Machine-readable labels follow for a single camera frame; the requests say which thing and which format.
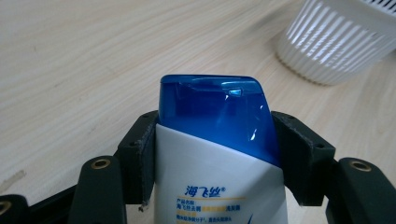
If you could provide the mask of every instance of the brass screw hole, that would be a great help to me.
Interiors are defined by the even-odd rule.
[[[108,165],[110,165],[110,163],[110,160],[107,159],[97,160],[91,164],[91,168],[94,170],[100,170],[106,168]]]
[[[0,216],[3,215],[10,207],[12,203],[9,201],[0,202]]]
[[[372,171],[371,167],[369,165],[367,165],[364,162],[361,161],[351,161],[349,163],[350,166],[352,166],[353,168],[363,171],[363,172],[370,172]]]

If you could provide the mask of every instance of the wooden table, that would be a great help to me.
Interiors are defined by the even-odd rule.
[[[275,56],[300,0],[1,1],[0,194],[29,204],[75,185],[81,165],[112,155],[137,117],[158,108],[163,75],[257,78],[289,113],[396,184],[396,53],[323,87]],[[326,223],[288,192],[290,223]],[[129,206],[130,223],[152,210]]]

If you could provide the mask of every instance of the white plastic bottle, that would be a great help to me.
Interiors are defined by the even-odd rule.
[[[274,124],[252,77],[169,75],[156,130],[155,223],[288,223]]]

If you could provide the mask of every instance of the black plastic bracket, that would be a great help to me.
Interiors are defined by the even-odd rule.
[[[280,112],[271,112],[285,186],[299,205],[321,206],[328,185],[335,147],[300,122]]]
[[[124,201],[128,204],[142,204],[141,208],[149,204],[154,187],[157,118],[157,110],[140,116],[114,154],[120,161]]]

